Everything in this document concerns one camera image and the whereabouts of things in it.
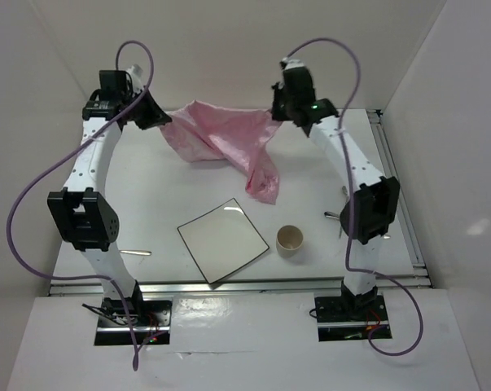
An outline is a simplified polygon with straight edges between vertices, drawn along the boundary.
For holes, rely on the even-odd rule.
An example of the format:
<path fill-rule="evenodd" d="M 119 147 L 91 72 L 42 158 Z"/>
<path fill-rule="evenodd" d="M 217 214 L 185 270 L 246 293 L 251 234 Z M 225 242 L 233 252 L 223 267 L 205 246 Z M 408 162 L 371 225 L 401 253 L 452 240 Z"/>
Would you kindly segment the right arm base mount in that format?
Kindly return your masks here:
<path fill-rule="evenodd" d="M 317 322 L 320 342 L 367 340 L 371 332 L 373 340 L 392 339 L 382 295 L 367 307 L 352 313 L 345 309 L 340 297 L 315 297 L 309 316 Z"/>

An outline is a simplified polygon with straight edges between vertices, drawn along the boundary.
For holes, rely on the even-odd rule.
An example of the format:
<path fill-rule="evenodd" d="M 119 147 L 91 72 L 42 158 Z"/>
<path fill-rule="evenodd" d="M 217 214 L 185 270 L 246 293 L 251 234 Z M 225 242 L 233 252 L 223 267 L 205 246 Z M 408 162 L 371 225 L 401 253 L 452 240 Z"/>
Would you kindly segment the silver knife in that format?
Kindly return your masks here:
<path fill-rule="evenodd" d="M 336 220 L 336 221 L 339 221 L 339 220 L 340 220 L 340 216 L 339 216 L 338 214 L 333 213 L 333 212 L 330 212 L 330 211 L 326 211 L 326 212 L 324 213 L 324 217 L 326 217 L 326 218 L 330 218 L 330 219 L 334 219 L 334 220 Z M 383 238 L 384 238 L 384 239 L 390 239 L 390 238 L 391 238 L 391 235 L 389 235 L 389 234 L 385 234 L 385 235 L 383 236 Z"/>

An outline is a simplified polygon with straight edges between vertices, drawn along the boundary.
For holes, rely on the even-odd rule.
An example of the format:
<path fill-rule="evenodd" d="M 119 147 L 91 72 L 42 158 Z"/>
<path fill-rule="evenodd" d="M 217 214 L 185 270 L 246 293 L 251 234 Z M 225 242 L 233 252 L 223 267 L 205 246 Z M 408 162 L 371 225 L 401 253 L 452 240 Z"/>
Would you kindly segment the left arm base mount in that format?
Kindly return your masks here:
<path fill-rule="evenodd" d="M 129 323 L 124 314 L 110 314 L 105 305 L 93 306 L 83 303 L 81 306 L 97 316 L 95 346 L 132 345 Z M 143 342 L 147 345 L 168 345 L 172 314 L 172 300 L 144 301 L 142 314 L 130 316 L 138 345 Z"/>

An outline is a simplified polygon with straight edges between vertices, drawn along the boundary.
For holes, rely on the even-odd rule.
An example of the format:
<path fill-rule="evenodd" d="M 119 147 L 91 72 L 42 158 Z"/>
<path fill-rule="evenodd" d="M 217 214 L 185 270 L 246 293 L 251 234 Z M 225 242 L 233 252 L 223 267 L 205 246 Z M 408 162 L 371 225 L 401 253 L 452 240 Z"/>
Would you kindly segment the square white plate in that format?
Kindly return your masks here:
<path fill-rule="evenodd" d="M 178 233 L 209 284 L 220 283 L 270 250 L 234 198 L 180 225 Z"/>

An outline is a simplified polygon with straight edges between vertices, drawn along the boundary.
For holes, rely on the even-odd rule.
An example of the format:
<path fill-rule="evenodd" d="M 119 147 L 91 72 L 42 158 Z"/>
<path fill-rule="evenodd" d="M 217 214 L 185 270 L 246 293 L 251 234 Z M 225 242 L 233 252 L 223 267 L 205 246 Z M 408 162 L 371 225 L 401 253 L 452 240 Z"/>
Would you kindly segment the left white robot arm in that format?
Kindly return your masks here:
<path fill-rule="evenodd" d="M 47 204 L 63 241 L 100 275 L 103 308 L 134 325 L 144 318 L 146 306 L 116 244 L 121 224 L 104 196 L 107 172 L 127 123 L 148 130 L 168 124 L 171 118 L 144 90 L 137 64 L 125 71 L 102 70 L 99 82 L 82 109 L 83 149 L 62 190 L 50 192 Z"/>

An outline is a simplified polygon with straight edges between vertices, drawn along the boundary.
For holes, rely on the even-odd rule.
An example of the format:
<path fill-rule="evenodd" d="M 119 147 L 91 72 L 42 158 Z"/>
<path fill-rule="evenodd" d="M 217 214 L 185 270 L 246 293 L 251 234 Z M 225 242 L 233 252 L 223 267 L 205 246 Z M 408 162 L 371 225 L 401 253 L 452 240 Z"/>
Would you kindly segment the beige cup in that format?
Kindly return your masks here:
<path fill-rule="evenodd" d="M 278 255 L 283 258 L 293 257 L 300 251 L 303 242 L 303 233 L 297 226 L 282 226 L 276 235 Z"/>

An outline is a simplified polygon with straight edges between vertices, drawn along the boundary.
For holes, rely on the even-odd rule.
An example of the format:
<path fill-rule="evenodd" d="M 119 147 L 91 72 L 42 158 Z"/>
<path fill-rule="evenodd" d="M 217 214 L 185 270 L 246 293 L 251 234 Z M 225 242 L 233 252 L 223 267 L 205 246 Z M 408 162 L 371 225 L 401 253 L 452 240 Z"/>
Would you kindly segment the silver fork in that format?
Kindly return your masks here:
<path fill-rule="evenodd" d="M 139 256 L 139 257 L 149 257 L 152 255 L 151 251 L 148 250 L 119 250 L 120 253 L 126 254 L 126 255 L 132 255 L 132 256 Z"/>

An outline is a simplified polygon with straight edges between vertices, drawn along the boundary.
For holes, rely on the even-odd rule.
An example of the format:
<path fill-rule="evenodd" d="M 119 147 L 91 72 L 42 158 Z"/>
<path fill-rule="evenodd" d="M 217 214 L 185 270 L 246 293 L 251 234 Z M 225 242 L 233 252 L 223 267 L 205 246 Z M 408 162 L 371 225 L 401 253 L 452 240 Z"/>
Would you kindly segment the pink satin cloth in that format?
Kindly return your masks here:
<path fill-rule="evenodd" d="M 282 125 L 266 109 L 236 109 L 194 100 L 169 113 L 159 127 L 167 144 L 186 162 L 227 160 L 247 177 L 245 191 L 263 204 L 275 204 L 278 169 L 266 151 Z"/>

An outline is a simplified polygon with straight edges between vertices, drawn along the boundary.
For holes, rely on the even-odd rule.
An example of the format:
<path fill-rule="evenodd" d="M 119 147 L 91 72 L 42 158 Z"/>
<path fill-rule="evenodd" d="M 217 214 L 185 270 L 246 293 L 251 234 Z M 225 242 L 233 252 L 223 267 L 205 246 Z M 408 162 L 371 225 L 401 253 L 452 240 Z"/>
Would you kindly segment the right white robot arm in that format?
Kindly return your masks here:
<path fill-rule="evenodd" d="M 400 183 L 369 162 L 333 103 L 317 98 L 311 73 L 302 62 L 285 59 L 281 69 L 283 79 L 272 87 L 272 117 L 301 128 L 325 153 L 347 189 L 340 213 L 348 237 L 340 310 L 348 319 L 359 319 L 377 296 L 375 270 L 384 236 L 396 217 Z"/>

